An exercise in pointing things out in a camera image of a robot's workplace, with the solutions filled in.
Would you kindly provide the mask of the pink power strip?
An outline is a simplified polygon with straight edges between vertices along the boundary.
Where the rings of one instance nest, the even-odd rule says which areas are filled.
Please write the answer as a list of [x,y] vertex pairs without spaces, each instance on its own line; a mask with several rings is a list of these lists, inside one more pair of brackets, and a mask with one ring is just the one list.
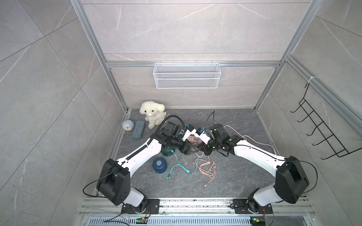
[[[257,143],[257,144],[259,144],[259,145],[265,145],[265,146],[271,147],[271,148],[273,149],[273,151],[274,151],[274,154],[277,155],[277,152],[276,152],[274,146],[269,145],[269,144],[264,144],[264,143],[257,142],[257,141],[255,141],[254,139],[252,139],[252,138],[251,138],[250,136],[248,136],[248,135],[241,135],[241,134],[238,133],[233,127],[231,127],[231,126],[229,126],[229,125],[225,125],[223,128],[225,129],[226,127],[232,129],[236,134],[238,134],[238,135],[241,136],[242,138],[250,139],[250,140],[252,140],[254,143]],[[199,144],[202,142],[201,138],[197,137],[196,134],[195,134],[195,135],[190,135],[190,136],[187,138],[187,140],[189,140],[191,143],[197,144],[197,145],[199,145]]]

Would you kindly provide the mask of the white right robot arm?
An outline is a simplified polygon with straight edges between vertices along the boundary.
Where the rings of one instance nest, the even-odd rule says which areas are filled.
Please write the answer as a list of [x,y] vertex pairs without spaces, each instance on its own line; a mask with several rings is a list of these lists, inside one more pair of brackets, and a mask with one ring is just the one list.
[[202,140],[206,155],[224,151],[258,165],[275,178],[271,185],[258,188],[249,196],[250,206],[264,207],[282,201],[294,204],[307,192],[310,182],[301,165],[303,161],[298,158],[279,156],[249,143],[242,136],[230,136],[221,124],[215,124],[208,131],[199,129],[196,136]]

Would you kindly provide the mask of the blue meat grinder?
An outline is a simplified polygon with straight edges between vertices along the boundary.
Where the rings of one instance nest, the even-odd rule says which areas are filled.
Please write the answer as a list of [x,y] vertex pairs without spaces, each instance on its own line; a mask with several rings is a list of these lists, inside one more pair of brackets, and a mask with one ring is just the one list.
[[165,158],[159,157],[153,161],[153,171],[156,174],[164,174],[168,169],[168,164]]

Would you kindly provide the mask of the green meat grinder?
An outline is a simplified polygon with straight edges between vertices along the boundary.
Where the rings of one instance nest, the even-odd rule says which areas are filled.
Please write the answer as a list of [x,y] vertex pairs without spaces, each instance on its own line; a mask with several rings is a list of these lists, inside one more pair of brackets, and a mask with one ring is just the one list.
[[175,152],[175,147],[166,147],[161,150],[161,153],[166,157],[174,155],[174,152]]

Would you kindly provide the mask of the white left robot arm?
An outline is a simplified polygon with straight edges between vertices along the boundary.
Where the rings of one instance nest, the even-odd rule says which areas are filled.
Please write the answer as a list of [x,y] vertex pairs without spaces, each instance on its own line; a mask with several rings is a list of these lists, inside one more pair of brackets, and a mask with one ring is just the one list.
[[131,188],[131,177],[151,157],[159,154],[163,148],[176,147],[189,150],[188,140],[197,130],[183,122],[176,115],[166,117],[151,137],[139,148],[118,160],[108,159],[95,180],[96,189],[115,206],[129,204],[143,210],[147,197],[137,189]]

